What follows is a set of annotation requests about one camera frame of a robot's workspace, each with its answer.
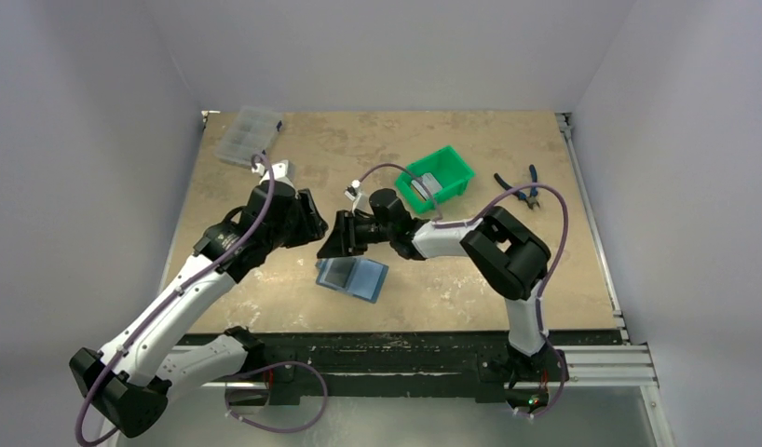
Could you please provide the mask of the black credit card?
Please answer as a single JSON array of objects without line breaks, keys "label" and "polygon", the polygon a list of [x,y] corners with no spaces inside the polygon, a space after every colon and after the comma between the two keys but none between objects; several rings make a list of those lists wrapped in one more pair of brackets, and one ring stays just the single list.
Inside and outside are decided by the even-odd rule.
[{"label": "black credit card", "polygon": [[352,257],[319,260],[317,283],[333,290],[344,290],[351,278],[356,259]]}]

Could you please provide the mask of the blue card holder wallet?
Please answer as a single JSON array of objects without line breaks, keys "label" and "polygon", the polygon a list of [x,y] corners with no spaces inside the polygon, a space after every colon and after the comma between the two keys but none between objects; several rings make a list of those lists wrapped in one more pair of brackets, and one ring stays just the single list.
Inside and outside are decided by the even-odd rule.
[{"label": "blue card holder wallet", "polygon": [[356,259],[356,264],[347,287],[344,290],[330,290],[367,303],[376,303],[388,274],[388,266],[364,257],[352,258]]}]

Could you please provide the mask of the stack of credit cards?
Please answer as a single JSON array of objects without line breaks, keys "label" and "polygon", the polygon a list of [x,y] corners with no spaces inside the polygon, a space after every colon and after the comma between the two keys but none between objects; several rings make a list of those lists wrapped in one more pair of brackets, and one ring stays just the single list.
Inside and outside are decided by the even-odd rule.
[{"label": "stack of credit cards", "polygon": [[423,202],[429,201],[431,196],[435,196],[442,190],[441,183],[431,172],[426,172],[411,181],[411,187]]}]

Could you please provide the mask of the green plastic bin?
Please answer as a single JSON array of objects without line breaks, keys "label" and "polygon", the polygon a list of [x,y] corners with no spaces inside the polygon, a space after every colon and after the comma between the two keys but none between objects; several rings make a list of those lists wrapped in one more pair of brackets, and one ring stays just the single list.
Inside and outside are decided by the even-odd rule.
[{"label": "green plastic bin", "polygon": [[[406,169],[425,182],[439,205],[463,195],[475,176],[474,170],[452,146],[444,146],[408,165]],[[427,194],[421,191],[421,185],[409,174],[402,172],[395,181],[395,186],[417,214],[435,210],[435,205]]]}]

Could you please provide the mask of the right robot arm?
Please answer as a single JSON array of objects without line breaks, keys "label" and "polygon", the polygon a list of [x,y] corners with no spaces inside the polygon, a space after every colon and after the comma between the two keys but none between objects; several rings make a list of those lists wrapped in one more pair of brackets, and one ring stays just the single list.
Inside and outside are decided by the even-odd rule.
[{"label": "right robot arm", "polygon": [[467,257],[505,301],[509,322],[506,370],[516,379],[540,377],[549,355],[542,296],[561,261],[567,235],[556,252],[506,209],[492,201],[472,219],[441,222],[413,217],[397,193],[379,189],[370,211],[340,210],[319,249],[321,259],[356,257],[387,243],[406,260]]}]

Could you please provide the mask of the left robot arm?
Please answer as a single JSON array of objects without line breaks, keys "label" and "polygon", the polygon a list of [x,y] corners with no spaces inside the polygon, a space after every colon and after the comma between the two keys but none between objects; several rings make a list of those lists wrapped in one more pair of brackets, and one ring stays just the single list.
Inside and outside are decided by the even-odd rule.
[{"label": "left robot arm", "polygon": [[268,359],[264,343],[241,327],[181,358],[170,353],[199,317],[273,250],[319,241],[327,229],[309,190],[270,181],[255,186],[245,205],[208,227],[174,280],[127,329],[100,349],[83,347],[70,359],[85,399],[76,422],[83,424],[94,408],[113,426],[92,443],[116,433],[143,434],[171,400],[214,379],[251,381],[280,367],[297,367],[294,360]]}]

